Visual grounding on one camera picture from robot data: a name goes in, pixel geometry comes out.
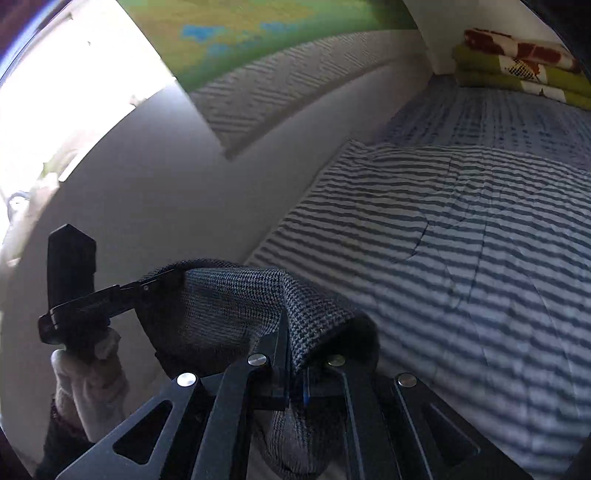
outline blue patterned bedsheet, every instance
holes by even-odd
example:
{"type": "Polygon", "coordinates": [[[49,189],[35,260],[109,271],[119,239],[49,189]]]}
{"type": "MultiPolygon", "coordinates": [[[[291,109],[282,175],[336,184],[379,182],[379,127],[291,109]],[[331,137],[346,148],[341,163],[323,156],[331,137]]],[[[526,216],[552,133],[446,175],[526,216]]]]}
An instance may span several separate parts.
{"type": "Polygon", "coordinates": [[[460,88],[451,76],[433,77],[376,140],[399,147],[480,145],[591,170],[591,112],[526,93],[460,88]]]}

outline gloved hand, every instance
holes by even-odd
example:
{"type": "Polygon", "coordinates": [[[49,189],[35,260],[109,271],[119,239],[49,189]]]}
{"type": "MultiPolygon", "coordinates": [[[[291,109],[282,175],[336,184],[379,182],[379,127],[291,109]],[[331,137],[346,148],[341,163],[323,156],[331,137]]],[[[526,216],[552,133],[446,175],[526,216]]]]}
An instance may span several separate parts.
{"type": "Polygon", "coordinates": [[[84,429],[93,443],[125,420],[123,402],[129,385],[117,355],[120,338],[109,329],[96,344],[96,358],[90,364],[65,350],[51,355],[57,412],[73,427],[84,429]]]}

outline silver bolt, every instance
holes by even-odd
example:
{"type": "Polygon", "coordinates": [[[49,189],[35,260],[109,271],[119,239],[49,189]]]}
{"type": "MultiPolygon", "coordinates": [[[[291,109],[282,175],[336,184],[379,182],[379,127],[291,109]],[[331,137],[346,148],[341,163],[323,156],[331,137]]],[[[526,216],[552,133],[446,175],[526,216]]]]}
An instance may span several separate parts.
{"type": "Polygon", "coordinates": [[[345,357],[343,355],[331,355],[327,358],[327,362],[331,367],[342,367],[345,364],[345,357]]]}
{"type": "Polygon", "coordinates": [[[248,357],[248,364],[252,365],[253,367],[260,367],[266,363],[267,357],[262,353],[253,353],[250,357],[248,357]]]}
{"type": "Polygon", "coordinates": [[[177,377],[177,383],[181,387],[190,387],[196,381],[197,381],[197,377],[195,377],[195,375],[189,374],[189,373],[181,374],[177,377]]]}
{"type": "Polygon", "coordinates": [[[398,385],[404,388],[412,388],[417,384],[417,377],[411,374],[400,374],[398,376],[398,385]]]}

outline green map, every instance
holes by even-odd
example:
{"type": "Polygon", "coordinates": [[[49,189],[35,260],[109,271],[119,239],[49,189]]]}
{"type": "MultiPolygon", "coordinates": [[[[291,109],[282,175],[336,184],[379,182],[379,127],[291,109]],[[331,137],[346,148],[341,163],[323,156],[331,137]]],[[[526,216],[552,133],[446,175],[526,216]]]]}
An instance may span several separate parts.
{"type": "Polygon", "coordinates": [[[191,92],[237,67],[333,35],[416,30],[402,0],[119,0],[191,92]]]}

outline towel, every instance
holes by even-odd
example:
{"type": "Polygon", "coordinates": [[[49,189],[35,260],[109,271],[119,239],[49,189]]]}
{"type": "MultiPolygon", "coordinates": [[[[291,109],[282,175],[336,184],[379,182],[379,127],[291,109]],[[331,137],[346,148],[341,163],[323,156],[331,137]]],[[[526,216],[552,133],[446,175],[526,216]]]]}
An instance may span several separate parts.
{"type": "Polygon", "coordinates": [[[462,70],[519,77],[528,82],[542,83],[591,98],[591,83],[582,73],[567,72],[556,67],[530,60],[513,59],[505,55],[486,54],[472,50],[463,44],[453,49],[453,58],[458,68],[462,70]]]}
{"type": "Polygon", "coordinates": [[[516,90],[517,92],[540,95],[557,100],[567,105],[576,106],[584,110],[591,110],[591,98],[579,95],[569,90],[563,90],[540,83],[528,82],[508,75],[477,72],[474,70],[456,70],[456,81],[462,87],[492,87],[516,90]]]}
{"type": "Polygon", "coordinates": [[[529,60],[551,65],[568,72],[580,72],[580,64],[566,48],[559,43],[540,40],[522,40],[504,33],[480,28],[469,28],[464,32],[466,45],[474,50],[514,59],[529,60]]]}

